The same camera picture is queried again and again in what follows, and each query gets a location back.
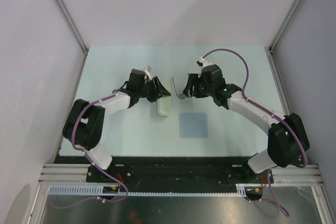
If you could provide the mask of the pale green glasses case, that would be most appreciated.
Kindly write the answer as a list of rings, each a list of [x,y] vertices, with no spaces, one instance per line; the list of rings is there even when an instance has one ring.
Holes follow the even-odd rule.
[[[172,86],[169,81],[162,81],[162,85],[165,89],[172,93]],[[172,107],[172,96],[162,97],[156,101],[156,110],[158,115],[161,117],[167,118],[171,114],[171,107]]]

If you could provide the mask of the black gold aviator sunglasses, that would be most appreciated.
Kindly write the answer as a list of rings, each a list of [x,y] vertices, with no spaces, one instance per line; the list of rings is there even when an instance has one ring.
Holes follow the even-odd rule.
[[[178,99],[180,100],[184,100],[187,98],[186,94],[184,94],[182,91],[180,91],[178,88],[177,88],[177,85],[175,83],[175,78],[174,76],[171,78],[171,84],[172,84],[172,87],[173,87],[173,91],[175,92],[175,95]]]

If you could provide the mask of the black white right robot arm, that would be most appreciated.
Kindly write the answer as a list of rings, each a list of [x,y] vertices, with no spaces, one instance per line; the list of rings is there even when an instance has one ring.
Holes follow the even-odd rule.
[[[267,134],[267,148],[252,156],[242,169],[245,181],[254,183],[261,172],[276,166],[285,168],[300,157],[306,166],[310,143],[301,117],[276,113],[251,100],[242,88],[225,81],[218,65],[188,74],[183,94],[188,98],[211,97],[217,106],[242,115]]]

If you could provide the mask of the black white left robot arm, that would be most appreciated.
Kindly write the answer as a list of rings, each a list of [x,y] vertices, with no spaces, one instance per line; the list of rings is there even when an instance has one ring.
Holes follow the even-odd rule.
[[[171,96],[159,78],[151,75],[151,67],[132,69],[129,79],[110,95],[92,102],[77,99],[66,119],[62,136],[92,165],[99,167],[97,174],[103,181],[110,182],[115,178],[116,169],[111,166],[112,156],[100,142],[105,119],[133,107],[142,98],[153,103]]]

